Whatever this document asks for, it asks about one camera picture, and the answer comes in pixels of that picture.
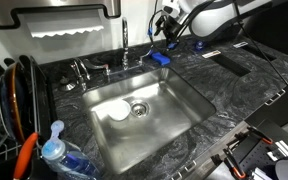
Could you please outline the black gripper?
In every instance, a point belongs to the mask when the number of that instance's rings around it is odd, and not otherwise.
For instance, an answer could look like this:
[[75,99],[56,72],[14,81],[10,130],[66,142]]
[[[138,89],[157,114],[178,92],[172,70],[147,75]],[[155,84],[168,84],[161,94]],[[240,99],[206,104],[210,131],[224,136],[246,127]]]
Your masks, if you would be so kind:
[[166,38],[166,47],[170,50],[176,48],[179,43],[180,31],[183,29],[183,25],[178,23],[174,18],[166,15],[161,15],[155,23],[156,32],[155,36],[163,33]]

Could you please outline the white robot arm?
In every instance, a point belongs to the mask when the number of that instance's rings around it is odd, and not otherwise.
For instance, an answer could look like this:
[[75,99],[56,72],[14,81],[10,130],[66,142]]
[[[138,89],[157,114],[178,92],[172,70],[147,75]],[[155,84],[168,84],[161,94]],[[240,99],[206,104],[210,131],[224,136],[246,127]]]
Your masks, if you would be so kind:
[[162,0],[154,35],[163,33],[168,49],[186,29],[201,41],[211,41],[239,20],[273,5],[273,0]]

